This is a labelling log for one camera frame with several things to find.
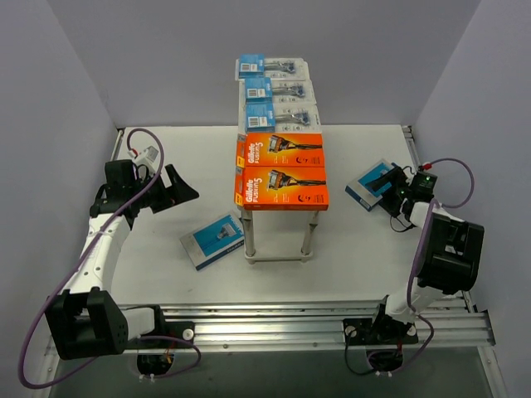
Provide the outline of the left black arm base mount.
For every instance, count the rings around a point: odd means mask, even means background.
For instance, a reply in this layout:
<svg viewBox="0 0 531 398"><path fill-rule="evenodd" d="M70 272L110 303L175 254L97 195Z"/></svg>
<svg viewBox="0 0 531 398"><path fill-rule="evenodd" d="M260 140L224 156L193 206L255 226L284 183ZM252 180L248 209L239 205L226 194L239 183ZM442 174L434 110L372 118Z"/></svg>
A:
<svg viewBox="0 0 531 398"><path fill-rule="evenodd" d="M195 327L196 325L192 321L169 322L166 323L162 329L154 331L152 336L170 336L186 342L193 342ZM151 345L157 349L167 349L169 351L187 348L187 346L181 342L170 342L168 340L155 340L151 342Z"/></svg>

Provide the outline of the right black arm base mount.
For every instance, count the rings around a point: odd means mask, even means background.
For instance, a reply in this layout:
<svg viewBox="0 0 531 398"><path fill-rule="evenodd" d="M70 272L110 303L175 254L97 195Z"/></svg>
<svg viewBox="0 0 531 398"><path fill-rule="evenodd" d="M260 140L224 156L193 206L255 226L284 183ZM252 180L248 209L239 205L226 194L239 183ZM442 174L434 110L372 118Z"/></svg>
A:
<svg viewBox="0 0 531 398"><path fill-rule="evenodd" d="M342 321L345 343L349 347L414 345L419 343L416 332L410 335L412 324L399 321L382 321L373 324L371 318L345 318Z"/></svg>

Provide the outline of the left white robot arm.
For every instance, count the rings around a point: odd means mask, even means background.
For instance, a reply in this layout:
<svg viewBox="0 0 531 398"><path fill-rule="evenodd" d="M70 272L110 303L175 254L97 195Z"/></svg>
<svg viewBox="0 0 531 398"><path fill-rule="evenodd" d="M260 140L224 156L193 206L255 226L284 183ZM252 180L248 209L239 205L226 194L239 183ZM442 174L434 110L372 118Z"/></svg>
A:
<svg viewBox="0 0 531 398"><path fill-rule="evenodd" d="M106 181L90 207L81 263L45 311L61 359L118 355L134 346L137 338L147 347L166 341L170 329L159 305L121 308L110 292L122 246L141 210L159 213L199 197L173 165L163 169L168 186L148 164L132 160L105 164Z"/></svg>

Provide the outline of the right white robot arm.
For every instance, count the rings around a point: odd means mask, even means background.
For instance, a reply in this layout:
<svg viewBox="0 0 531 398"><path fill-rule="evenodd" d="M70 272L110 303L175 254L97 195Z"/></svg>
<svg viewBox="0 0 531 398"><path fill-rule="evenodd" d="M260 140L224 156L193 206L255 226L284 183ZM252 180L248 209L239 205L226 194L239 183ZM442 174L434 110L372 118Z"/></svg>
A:
<svg viewBox="0 0 531 398"><path fill-rule="evenodd" d="M381 205L392 217L404 216L421 230L406 286L386 296L368 322L378 342L402 337L419 312L445 296L469 291L480 267L485 228L451 215L435 199L437 176L419 168L411 178L399 166L367 183L382 193Z"/></svg>

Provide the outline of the blue Harry's box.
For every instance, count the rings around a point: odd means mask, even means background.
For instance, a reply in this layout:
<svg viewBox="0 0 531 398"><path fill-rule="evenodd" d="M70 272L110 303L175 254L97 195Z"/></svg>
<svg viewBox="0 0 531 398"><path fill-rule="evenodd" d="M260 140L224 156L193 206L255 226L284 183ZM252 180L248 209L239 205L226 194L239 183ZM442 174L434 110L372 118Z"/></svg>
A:
<svg viewBox="0 0 531 398"><path fill-rule="evenodd" d="M183 235L180 242L196 271L229 255L244 245L244 230L234 211Z"/></svg>
<svg viewBox="0 0 531 398"><path fill-rule="evenodd" d="M345 191L366 211L390 206L398 199L397 168L396 163L381 159L348 183Z"/></svg>

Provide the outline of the Gillette SkinGuard blister pack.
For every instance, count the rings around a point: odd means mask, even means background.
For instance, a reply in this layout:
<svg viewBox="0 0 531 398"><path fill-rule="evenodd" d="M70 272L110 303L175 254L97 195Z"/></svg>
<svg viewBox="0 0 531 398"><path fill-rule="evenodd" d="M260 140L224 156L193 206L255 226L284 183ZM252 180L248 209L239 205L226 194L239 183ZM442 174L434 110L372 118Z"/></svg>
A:
<svg viewBox="0 0 531 398"><path fill-rule="evenodd" d="M310 80L272 80L247 78L239 83L239 105L316 104Z"/></svg>

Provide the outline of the clear blue-card razor blister pack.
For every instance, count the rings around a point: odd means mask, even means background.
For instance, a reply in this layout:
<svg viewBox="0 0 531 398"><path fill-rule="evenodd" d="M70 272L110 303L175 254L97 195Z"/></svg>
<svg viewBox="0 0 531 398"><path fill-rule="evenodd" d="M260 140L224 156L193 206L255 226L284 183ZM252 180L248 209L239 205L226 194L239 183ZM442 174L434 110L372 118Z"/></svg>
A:
<svg viewBox="0 0 531 398"><path fill-rule="evenodd" d="M238 132L321 133L314 104L246 104L239 111Z"/></svg>

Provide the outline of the orange Fusion5 razor box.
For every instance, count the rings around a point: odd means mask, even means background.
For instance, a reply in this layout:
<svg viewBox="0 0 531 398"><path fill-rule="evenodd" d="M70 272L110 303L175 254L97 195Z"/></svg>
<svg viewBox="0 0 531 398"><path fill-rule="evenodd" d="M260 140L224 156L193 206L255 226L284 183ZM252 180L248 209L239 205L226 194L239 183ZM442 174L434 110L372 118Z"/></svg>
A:
<svg viewBox="0 0 531 398"><path fill-rule="evenodd" d="M245 167L235 175L234 202L248 211L326 211L323 167Z"/></svg>
<svg viewBox="0 0 531 398"><path fill-rule="evenodd" d="M321 133L248 133L236 141L236 166L324 167Z"/></svg>

